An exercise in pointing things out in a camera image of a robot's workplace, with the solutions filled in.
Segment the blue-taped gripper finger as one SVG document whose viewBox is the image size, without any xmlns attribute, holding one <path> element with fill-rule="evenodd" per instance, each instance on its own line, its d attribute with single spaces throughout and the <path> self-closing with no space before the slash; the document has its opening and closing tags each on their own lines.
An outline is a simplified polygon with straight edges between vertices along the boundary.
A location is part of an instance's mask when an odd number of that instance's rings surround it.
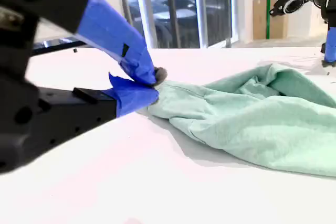
<svg viewBox="0 0 336 224">
<path fill-rule="evenodd" d="M 138 83 L 157 86 L 167 76 L 154 66 L 144 38 L 106 0 L 10 0 L 10 5 L 104 51 Z"/>
<path fill-rule="evenodd" d="M 107 90 L 40 88 L 39 152 L 156 102 L 150 86 L 109 75 Z"/>
<path fill-rule="evenodd" d="M 321 52 L 324 54 L 322 66 L 335 67 L 335 27 L 329 27 L 326 42 L 322 44 Z"/>
</svg>

